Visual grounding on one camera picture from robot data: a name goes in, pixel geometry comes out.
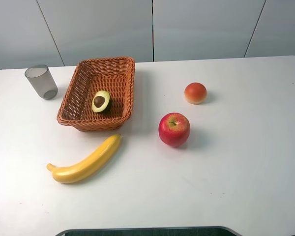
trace avocado half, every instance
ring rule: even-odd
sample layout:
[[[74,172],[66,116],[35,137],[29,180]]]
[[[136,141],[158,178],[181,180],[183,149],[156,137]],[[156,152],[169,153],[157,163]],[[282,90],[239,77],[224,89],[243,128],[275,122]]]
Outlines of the avocado half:
[[[112,107],[112,98],[107,91],[98,91],[92,100],[92,111],[95,113],[107,113]]]

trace brown woven basket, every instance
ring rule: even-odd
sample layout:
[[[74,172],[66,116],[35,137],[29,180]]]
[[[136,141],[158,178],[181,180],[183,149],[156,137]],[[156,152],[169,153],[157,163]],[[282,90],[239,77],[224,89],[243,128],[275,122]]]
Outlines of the brown woven basket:
[[[64,95],[57,121],[84,132],[120,128],[132,114],[134,68],[134,60],[129,57],[79,62]],[[105,115],[91,109],[92,99],[100,90],[109,92],[113,101]]]

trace apple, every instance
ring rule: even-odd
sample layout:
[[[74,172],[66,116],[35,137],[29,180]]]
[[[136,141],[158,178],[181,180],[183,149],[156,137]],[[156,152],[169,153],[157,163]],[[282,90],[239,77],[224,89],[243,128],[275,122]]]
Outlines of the apple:
[[[161,119],[158,134],[164,143],[178,147],[187,141],[190,134],[190,123],[180,113],[169,113]]]
[[[191,104],[202,103],[207,96],[207,89],[203,84],[191,83],[185,89],[185,99]]]

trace white table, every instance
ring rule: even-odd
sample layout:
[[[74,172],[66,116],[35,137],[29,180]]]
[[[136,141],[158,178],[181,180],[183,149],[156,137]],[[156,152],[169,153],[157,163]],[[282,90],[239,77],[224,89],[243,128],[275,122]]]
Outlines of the white table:
[[[57,123],[74,67],[51,68],[59,87],[51,101],[24,71],[0,71],[0,236],[205,226],[295,234],[295,57],[136,64],[120,149],[100,173],[72,185],[55,182],[46,164],[76,163],[116,131]],[[196,81],[209,94],[199,106],[183,98]],[[181,148],[159,140],[169,112],[191,123]]]

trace yellow banana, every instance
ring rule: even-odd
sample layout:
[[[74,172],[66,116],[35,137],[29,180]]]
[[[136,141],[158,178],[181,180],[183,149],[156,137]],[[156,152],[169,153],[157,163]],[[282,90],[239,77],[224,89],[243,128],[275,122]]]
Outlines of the yellow banana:
[[[114,154],[120,144],[120,134],[114,134],[106,139],[91,155],[83,161],[69,167],[47,165],[55,181],[60,183],[74,183],[83,180],[100,169]]]

